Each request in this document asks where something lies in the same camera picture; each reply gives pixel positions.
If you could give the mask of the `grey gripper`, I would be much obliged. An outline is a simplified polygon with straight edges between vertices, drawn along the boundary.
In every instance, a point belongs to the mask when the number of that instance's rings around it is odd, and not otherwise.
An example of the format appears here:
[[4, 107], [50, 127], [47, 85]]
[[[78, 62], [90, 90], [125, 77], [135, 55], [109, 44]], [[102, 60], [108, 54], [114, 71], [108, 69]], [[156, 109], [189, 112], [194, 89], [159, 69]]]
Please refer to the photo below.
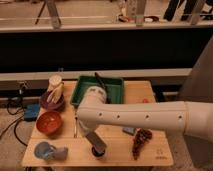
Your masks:
[[102, 153], [106, 150], [107, 145], [105, 142], [98, 136], [96, 132], [90, 132], [86, 135], [86, 139], [91, 143], [99, 153]]

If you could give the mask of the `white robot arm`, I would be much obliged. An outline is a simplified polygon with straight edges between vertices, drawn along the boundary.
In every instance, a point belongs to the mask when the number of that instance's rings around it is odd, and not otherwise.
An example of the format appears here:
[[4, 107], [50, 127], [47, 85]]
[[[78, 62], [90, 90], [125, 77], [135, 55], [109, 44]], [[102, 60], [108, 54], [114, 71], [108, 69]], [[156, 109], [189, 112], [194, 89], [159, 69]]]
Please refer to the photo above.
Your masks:
[[95, 133], [99, 125], [175, 130], [213, 142], [213, 103], [106, 104], [106, 92], [91, 86], [86, 90], [76, 115], [82, 134], [99, 154], [106, 149], [106, 144]]

